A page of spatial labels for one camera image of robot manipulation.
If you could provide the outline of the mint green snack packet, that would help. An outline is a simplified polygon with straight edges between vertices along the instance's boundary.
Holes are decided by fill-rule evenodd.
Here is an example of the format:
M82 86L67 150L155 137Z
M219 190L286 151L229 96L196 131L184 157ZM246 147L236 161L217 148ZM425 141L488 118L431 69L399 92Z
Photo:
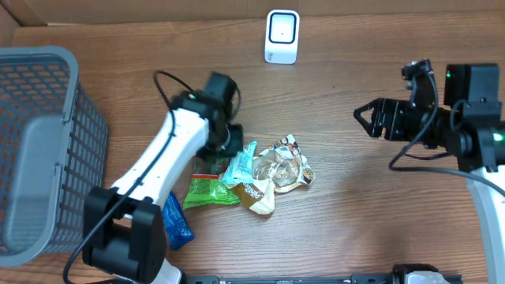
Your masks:
M245 145L243 150L230 160L228 168L220 175L219 180L229 185L253 183L253 156L256 146L256 141Z

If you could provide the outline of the beige cookie bag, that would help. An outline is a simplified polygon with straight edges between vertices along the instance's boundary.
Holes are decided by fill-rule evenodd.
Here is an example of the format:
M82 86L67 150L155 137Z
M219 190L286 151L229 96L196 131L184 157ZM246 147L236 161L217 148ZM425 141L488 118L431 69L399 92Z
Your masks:
M277 193L311 185L316 178L291 134L253 156L252 176L253 183L223 184L238 196L244 207L258 215L269 215L275 210Z

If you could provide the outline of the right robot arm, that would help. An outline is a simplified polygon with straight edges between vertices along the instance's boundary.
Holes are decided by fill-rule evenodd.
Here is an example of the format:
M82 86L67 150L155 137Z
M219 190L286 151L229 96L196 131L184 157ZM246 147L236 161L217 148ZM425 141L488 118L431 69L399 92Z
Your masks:
M410 99L374 99L353 116L368 135L407 145L390 161L400 172L450 174L466 179L481 227L488 280L504 281L504 122L500 115L499 66L496 63L450 64L445 97L439 99L428 59L402 67ZM415 144L444 148L432 159L454 156L455 170L397 166Z

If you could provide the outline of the blue snack bar wrapper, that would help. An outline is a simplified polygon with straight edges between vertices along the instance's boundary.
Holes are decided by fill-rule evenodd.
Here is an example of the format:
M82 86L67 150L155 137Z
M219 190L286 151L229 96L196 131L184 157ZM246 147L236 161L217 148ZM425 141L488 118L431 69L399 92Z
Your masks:
M172 192L163 206L162 216L171 250L179 250L194 239L177 197Z

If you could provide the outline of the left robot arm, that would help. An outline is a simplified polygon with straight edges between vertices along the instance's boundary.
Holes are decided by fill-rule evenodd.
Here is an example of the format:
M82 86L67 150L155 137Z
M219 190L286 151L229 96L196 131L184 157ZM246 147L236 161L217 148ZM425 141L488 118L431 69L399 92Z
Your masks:
M153 141L110 189L96 186L84 201L84 239L74 255L112 283L185 282L166 258L164 204L193 157L231 158L243 148L242 127L232 124L241 93L231 77L213 72L201 90L162 97L169 111Z

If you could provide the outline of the green snack bag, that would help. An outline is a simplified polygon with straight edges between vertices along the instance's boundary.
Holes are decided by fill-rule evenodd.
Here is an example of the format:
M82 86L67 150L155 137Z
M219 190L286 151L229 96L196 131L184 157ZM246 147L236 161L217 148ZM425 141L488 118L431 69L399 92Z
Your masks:
M219 158L212 161L197 158L182 207L186 210L208 204L239 204L238 196L219 180L219 175L224 173L229 165L230 158Z

